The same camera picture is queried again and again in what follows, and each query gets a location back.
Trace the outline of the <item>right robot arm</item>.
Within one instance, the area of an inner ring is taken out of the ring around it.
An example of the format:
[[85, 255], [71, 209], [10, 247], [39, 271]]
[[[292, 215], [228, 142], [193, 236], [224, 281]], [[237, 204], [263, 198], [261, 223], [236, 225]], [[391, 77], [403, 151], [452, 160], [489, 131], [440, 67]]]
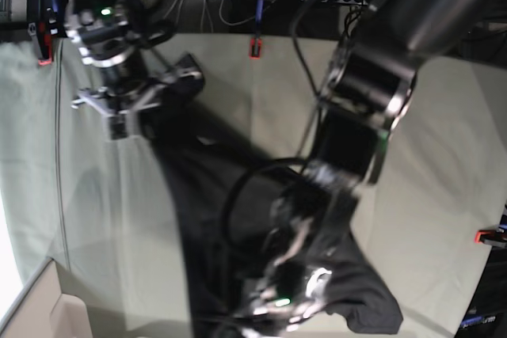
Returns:
[[71, 106], [96, 111], [110, 140], [154, 139], [162, 121], [204, 89], [193, 55], [172, 63], [157, 49], [175, 34], [172, 22], [154, 19], [163, 1], [145, 6], [142, 0], [74, 0], [65, 17], [82, 63], [102, 80], [96, 88], [80, 89]]

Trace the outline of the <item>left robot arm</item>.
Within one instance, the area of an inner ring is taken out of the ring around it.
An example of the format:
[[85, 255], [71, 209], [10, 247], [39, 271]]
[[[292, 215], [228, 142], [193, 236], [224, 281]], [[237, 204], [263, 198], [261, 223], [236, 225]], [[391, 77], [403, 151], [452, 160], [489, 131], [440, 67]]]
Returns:
[[[230, 256], [255, 274], [216, 337], [301, 337], [321, 314], [347, 333], [404, 337], [398, 300], [353, 234], [360, 193], [378, 181], [387, 147], [410, 106], [419, 70], [455, 46], [493, 0], [372, 0], [350, 37], [337, 45], [314, 87], [318, 127], [305, 156], [265, 161], [227, 195], [220, 233]], [[271, 206], [263, 246], [233, 238], [231, 219], [256, 176], [300, 171]]]

